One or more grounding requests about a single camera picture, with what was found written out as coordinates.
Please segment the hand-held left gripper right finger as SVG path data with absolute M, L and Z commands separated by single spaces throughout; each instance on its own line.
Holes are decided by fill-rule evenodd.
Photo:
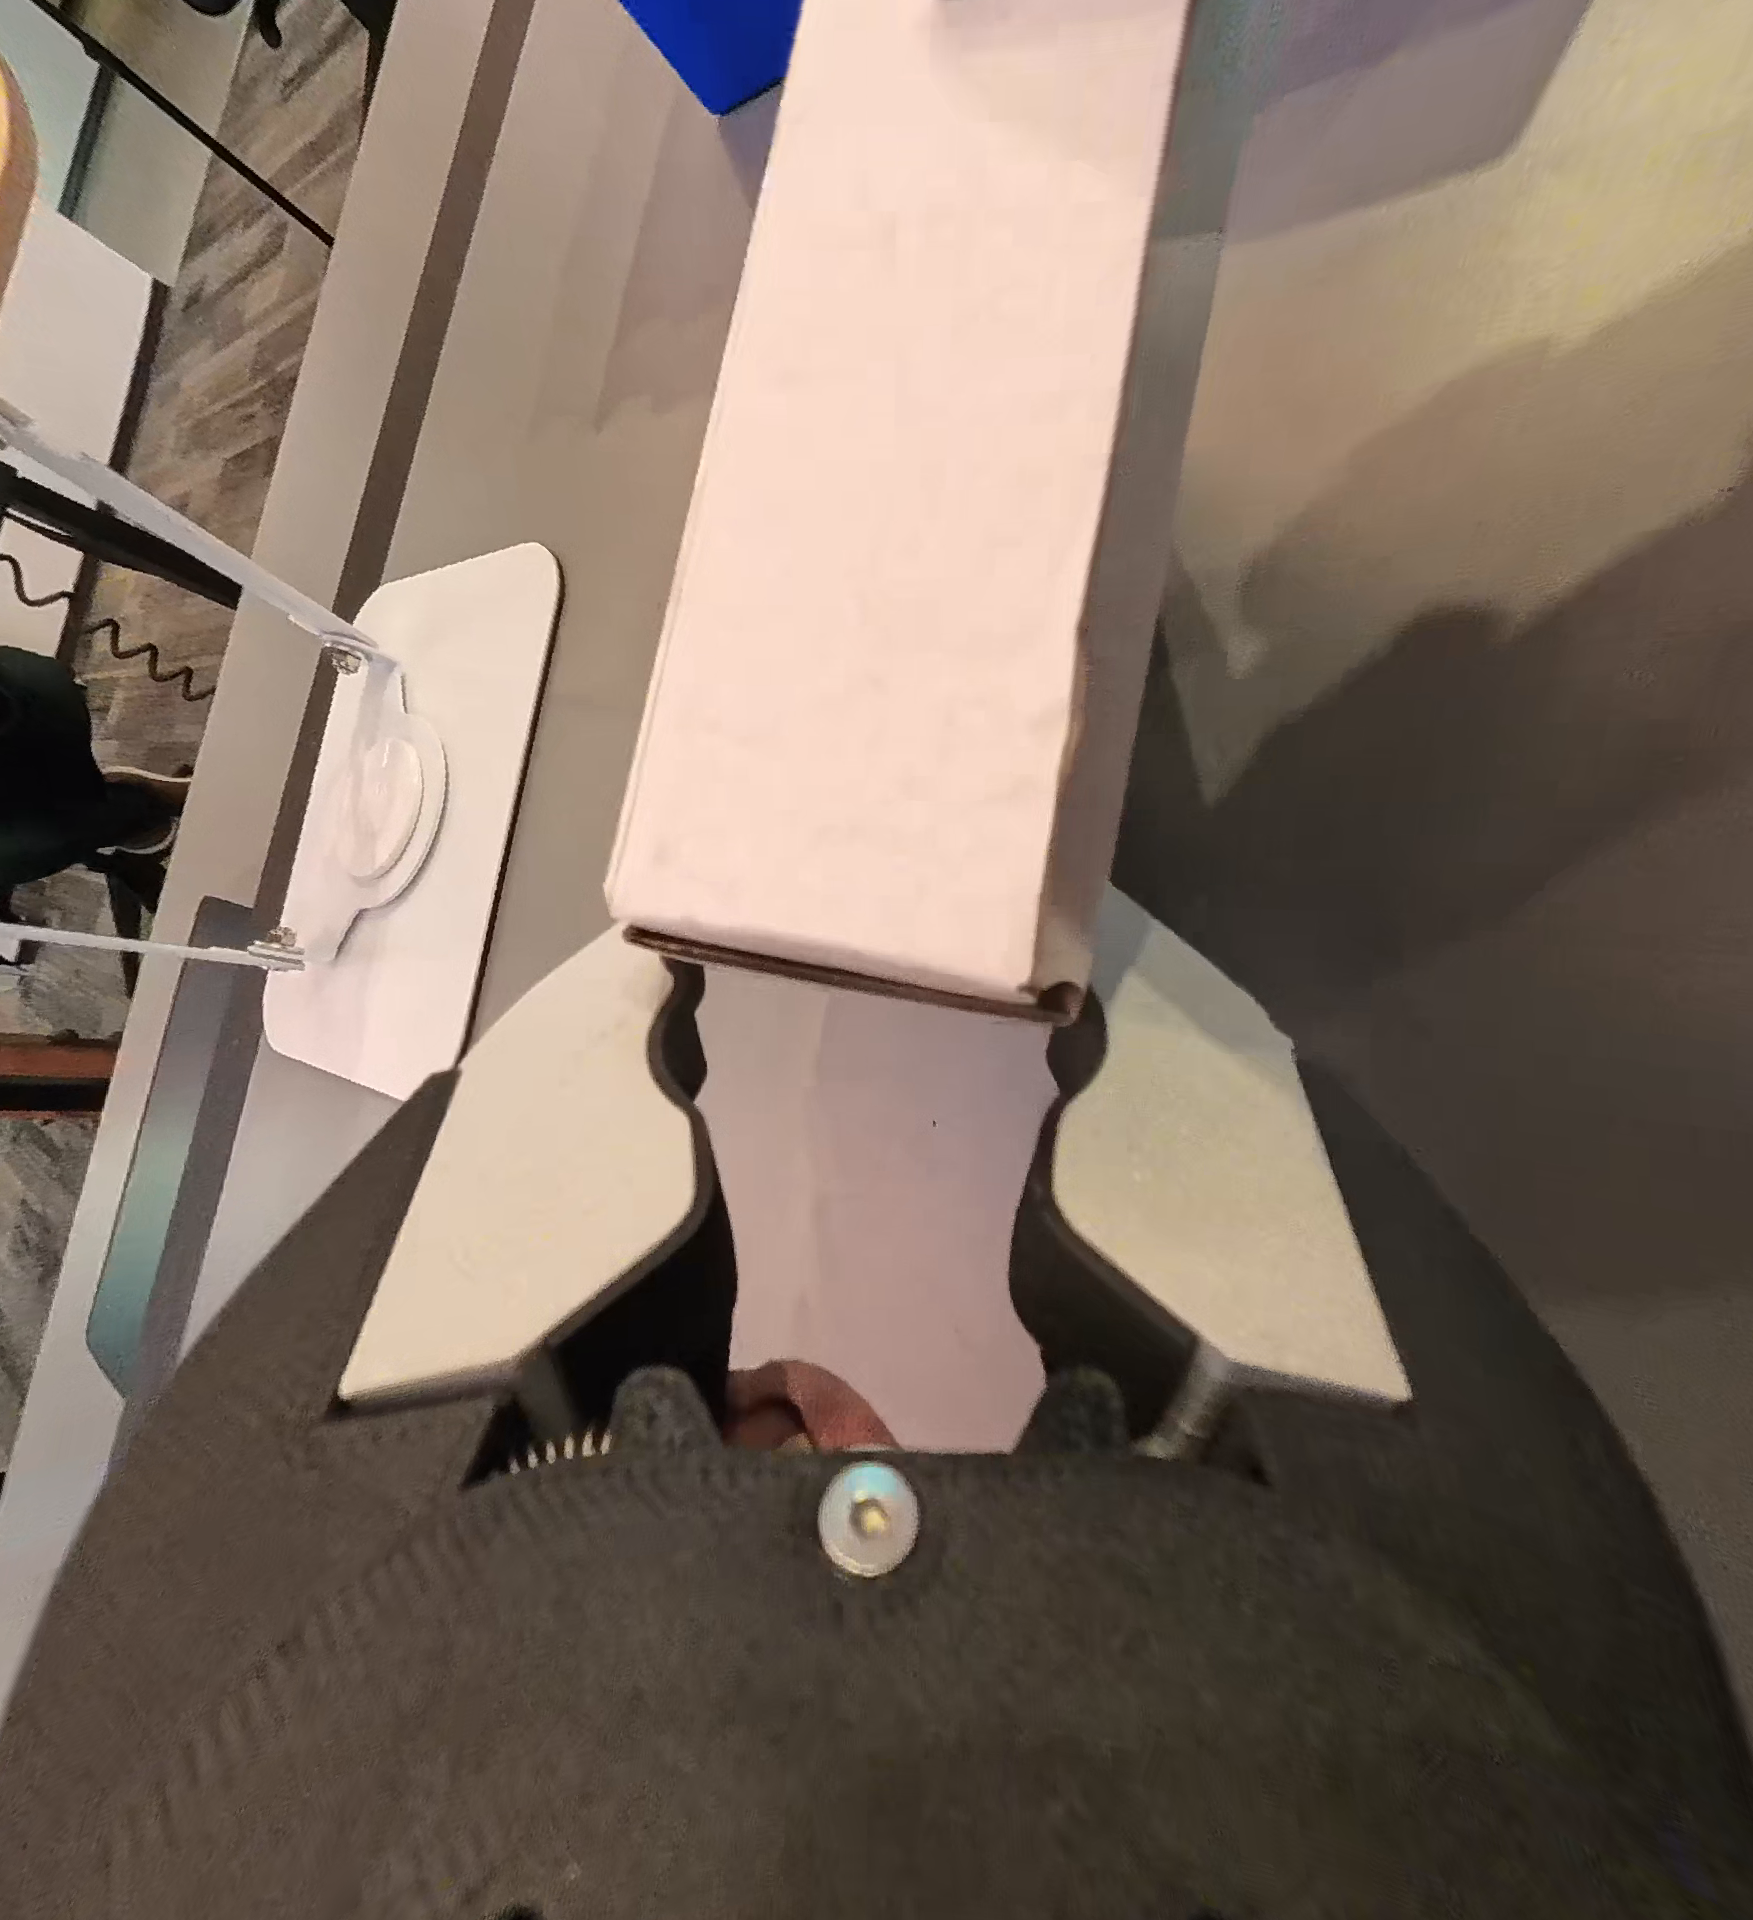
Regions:
M 1098 1373 L 1137 1452 L 1198 1455 L 1247 1391 L 1412 1398 L 1296 1046 L 1111 886 L 1012 1231 L 1047 1374 Z

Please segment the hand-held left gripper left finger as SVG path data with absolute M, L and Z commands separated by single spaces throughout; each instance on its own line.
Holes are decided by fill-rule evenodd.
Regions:
M 473 1401 L 503 1436 L 607 1436 L 624 1379 L 728 1401 L 737 1255 L 702 972 L 606 933 L 473 1046 L 337 1379 L 350 1413 Z

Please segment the white cardboard box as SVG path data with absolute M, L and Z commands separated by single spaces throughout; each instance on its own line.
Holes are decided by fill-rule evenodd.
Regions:
M 1039 1390 L 1012 1221 L 1120 828 L 1268 6 L 803 6 L 607 907 L 705 968 L 733 1365 L 924 1452 Z

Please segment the blue plastic bin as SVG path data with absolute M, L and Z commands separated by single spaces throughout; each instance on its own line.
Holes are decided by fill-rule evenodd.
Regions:
M 788 76 L 800 2 L 621 2 L 696 104 L 724 117 Z

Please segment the person's left hand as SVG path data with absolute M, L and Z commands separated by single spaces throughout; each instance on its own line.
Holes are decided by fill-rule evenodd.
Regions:
M 728 1446 L 746 1452 L 886 1452 L 897 1446 L 855 1387 L 798 1359 L 729 1374 L 721 1430 Z

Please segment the clear acrylic strut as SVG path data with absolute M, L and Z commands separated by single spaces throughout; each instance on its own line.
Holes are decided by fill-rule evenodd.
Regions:
M 284 948 L 264 942 L 253 942 L 243 948 L 226 948 L 226 945 L 192 945 L 192 943 L 165 943 L 150 939 L 124 939 L 117 933 L 94 933 L 94 932 L 75 932 L 75 928 L 39 928 L 39 927 L 18 927 L 0 922 L 0 945 L 12 943 L 38 945 L 38 948 L 71 948 L 71 950 L 96 950 L 111 955 L 134 955 L 134 959 L 171 959 L 181 966 L 229 966 L 229 968 L 246 968 L 259 972 L 303 972 L 306 955 L 298 948 Z
M 238 548 L 198 530 L 188 518 L 139 491 L 115 468 L 109 468 L 88 453 L 53 446 L 44 438 L 38 421 L 2 399 L 0 449 L 14 451 L 38 468 L 53 473 L 79 496 L 94 497 L 104 513 L 111 513 L 139 534 L 192 556 L 192 564 L 216 571 L 221 579 L 231 580 L 241 595 L 259 597 L 303 634 L 313 638 L 320 649 L 337 656 L 347 654 L 377 668 L 394 668 L 391 654 L 384 654 L 384 649 L 379 649 L 372 638 L 363 634 L 361 627 L 352 627 L 334 610 L 326 610 L 320 602 L 268 573 L 249 556 L 243 556 Z

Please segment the brown wooden crossbar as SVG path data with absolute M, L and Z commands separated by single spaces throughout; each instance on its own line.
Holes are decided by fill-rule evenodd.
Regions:
M 117 1039 L 0 1037 L 0 1117 L 99 1117 L 117 1052 Z

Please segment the clear acrylic bracket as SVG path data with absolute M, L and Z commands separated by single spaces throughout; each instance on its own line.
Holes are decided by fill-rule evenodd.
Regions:
M 306 970 L 336 964 L 366 917 L 408 891 L 448 799 L 444 739 L 408 711 L 405 668 L 352 665 L 334 689 L 282 911 Z

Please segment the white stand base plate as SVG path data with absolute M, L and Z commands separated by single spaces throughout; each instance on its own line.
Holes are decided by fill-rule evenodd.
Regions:
M 444 739 L 445 814 L 417 882 L 366 917 L 336 964 L 264 984 L 274 1053 L 391 1099 L 457 1063 L 561 597 L 553 555 L 519 544 L 388 584 L 361 608 L 361 633 L 405 668 L 408 711 Z

